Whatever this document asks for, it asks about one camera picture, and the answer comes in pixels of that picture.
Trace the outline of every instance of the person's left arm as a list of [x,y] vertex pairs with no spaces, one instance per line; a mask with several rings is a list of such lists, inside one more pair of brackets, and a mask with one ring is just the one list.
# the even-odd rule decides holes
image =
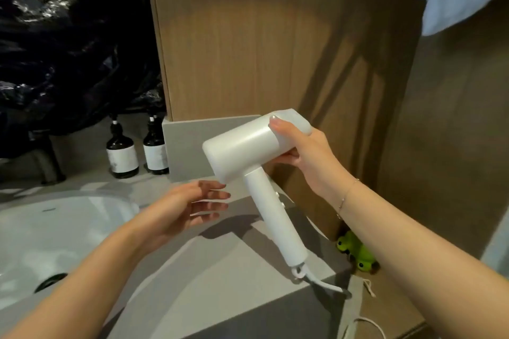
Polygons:
[[3,339],[95,338],[137,264],[183,230],[215,220],[230,195],[217,181],[170,190],[108,236],[60,285]]

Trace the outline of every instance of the thin chain bracelet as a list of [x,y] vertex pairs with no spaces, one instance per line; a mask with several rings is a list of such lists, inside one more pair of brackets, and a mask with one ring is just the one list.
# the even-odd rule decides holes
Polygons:
[[348,193],[350,193],[350,191],[352,190],[353,186],[354,186],[357,182],[359,182],[359,181],[360,181],[360,179],[359,179],[359,178],[357,178],[357,179],[353,182],[352,186],[351,186],[351,187],[347,190],[347,193],[345,193],[345,195],[344,195],[344,196],[343,196],[343,198],[341,199],[341,204],[340,204],[340,206],[338,207],[337,212],[336,212],[336,214],[337,214],[337,216],[338,216],[338,218],[339,218],[339,219],[341,219],[341,217],[340,217],[340,210],[341,210],[341,208],[343,208],[343,205],[344,205],[344,203],[345,203],[345,200],[347,199]]

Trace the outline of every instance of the person's right arm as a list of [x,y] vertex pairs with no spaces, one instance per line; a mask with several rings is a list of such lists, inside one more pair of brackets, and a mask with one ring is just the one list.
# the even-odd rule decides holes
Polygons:
[[509,280],[355,182],[321,131],[277,118],[270,127],[296,145],[274,161],[301,169],[336,211],[345,198],[341,218],[444,339],[509,337]]

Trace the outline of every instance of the sink drain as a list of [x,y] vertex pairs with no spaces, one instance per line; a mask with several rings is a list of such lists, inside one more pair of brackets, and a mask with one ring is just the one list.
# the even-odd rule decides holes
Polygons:
[[53,284],[59,282],[63,278],[67,276],[67,273],[58,273],[56,275],[53,275],[50,278],[47,278],[45,281],[43,281],[37,288],[35,288],[34,293],[38,293],[39,291],[42,291],[45,288],[48,288],[49,286],[52,286]]

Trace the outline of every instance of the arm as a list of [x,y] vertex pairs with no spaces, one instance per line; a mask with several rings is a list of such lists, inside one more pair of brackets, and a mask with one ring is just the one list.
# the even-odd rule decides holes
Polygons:
[[182,230],[219,217],[193,215],[227,208],[225,203],[194,202],[226,199],[216,181],[197,181],[169,191],[107,237],[80,266],[4,339],[76,339],[98,335],[120,292],[143,257]]
[[509,332],[509,281],[423,227],[381,198],[341,166],[325,135],[302,134],[271,120],[296,150],[275,162],[302,170],[311,189],[340,216],[444,337],[504,338]]

